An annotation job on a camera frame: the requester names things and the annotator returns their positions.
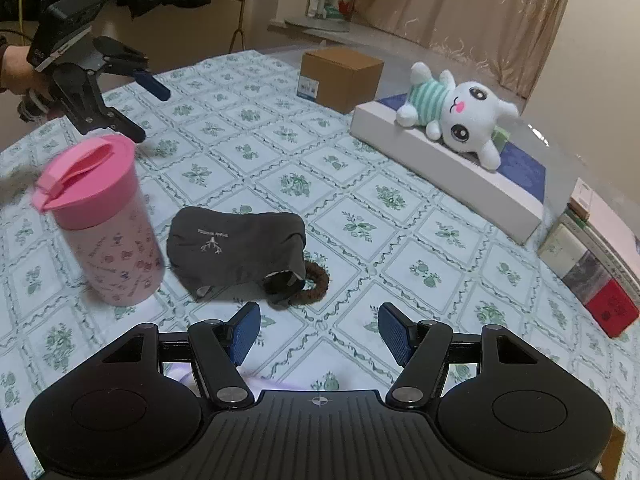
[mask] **table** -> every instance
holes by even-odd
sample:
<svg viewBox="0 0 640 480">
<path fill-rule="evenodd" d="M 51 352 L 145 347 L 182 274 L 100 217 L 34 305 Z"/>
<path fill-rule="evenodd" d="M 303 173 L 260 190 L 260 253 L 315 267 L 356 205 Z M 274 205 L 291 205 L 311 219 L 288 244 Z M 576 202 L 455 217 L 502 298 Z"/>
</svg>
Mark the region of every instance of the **table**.
<svg viewBox="0 0 640 480">
<path fill-rule="evenodd" d="M 67 120 L 55 120 L 2 153 L 0 410 L 30 478 L 42 471 L 24 431 L 37 393 L 140 322 L 180 331 L 199 320 L 227 319 L 256 300 L 261 330 L 241 372 L 258 389 L 376 388 L 384 396 L 399 367 L 378 334 L 383 301 L 459 332 L 506 325 L 605 399 L 627 431 L 619 477 L 638 480 L 639 326 L 609 340 L 539 261 L 535 249 L 551 211 L 526 247 L 516 245 L 350 137 L 350 116 L 296 97 L 297 78 L 288 64 L 248 51 L 163 74 L 169 102 L 137 86 L 108 92 L 105 101 L 147 132 L 136 171 L 162 247 L 184 206 L 293 211 L 306 222 L 305 256 L 331 275 L 326 298 L 311 306 L 275 310 L 257 285 L 216 288 L 195 301 L 170 270 L 143 303 L 103 304 L 52 218 L 29 204 L 38 171 L 79 134 Z M 446 388 L 472 369 L 452 367 Z"/>
</svg>

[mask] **plush toy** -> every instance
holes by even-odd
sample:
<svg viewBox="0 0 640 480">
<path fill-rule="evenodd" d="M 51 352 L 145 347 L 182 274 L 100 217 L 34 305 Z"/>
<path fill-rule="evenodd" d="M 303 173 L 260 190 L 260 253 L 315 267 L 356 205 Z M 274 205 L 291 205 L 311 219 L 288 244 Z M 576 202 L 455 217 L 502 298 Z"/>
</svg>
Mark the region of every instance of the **plush toy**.
<svg viewBox="0 0 640 480">
<path fill-rule="evenodd" d="M 486 86 L 467 81 L 456 86 L 449 70 L 436 80 L 423 62 L 411 68 L 411 90 L 396 113 L 401 126 L 426 126 L 431 140 L 442 136 L 444 143 L 459 153 L 478 155 L 483 168 L 495 171 L 500 153 L 492 141 L 498 117 L 518 116 L 512 103 L 498 99 Z"/>
</svg>

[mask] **human hand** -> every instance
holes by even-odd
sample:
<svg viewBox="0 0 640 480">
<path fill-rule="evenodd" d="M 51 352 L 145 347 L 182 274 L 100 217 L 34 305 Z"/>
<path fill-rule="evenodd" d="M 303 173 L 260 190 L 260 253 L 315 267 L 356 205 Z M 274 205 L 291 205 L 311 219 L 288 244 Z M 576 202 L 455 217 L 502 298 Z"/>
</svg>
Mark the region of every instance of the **human hand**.
<svg viewBox="0 0 640 480">
<path fill-rule="evenodd" d="M 47 79 L 44 74 L 27 61 L 28 46 L 8 46 L 2 57 L 0 85 L 9 92 L 23 95 L 29 88 L 47 99 L 50 98 Z"/>
</svg>

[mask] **black cloth bag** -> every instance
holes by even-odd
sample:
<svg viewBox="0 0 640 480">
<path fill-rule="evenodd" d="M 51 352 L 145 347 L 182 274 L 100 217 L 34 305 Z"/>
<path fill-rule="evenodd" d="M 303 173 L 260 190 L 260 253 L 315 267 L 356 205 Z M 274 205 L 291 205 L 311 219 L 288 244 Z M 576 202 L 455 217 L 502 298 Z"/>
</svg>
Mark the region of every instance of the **black cloth bag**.
<svg viewBox="0 0 640 480">
<path fill-rule="evenodd" d="M 208 286 L 263 282 L 281 301 L 305 283 L 305 244 L 305 223 L 293 213 L 239 215 L 190 206 L 174 217 L 166 253 L 192 294 Z"/>
</svg>

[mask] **beige curtain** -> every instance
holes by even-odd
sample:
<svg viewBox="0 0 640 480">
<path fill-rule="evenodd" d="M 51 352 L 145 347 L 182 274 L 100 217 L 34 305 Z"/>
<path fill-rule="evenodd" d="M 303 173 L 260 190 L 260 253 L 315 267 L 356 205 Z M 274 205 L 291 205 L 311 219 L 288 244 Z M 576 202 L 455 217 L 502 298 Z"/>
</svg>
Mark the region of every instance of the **beige curtain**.
<svg viewBox="0 0 640 480">
<path fill-rule="evenodd" d="M 356 0 L 373 27 L 419 43 L 528 97 L 567 0 Z"/>
</svg>

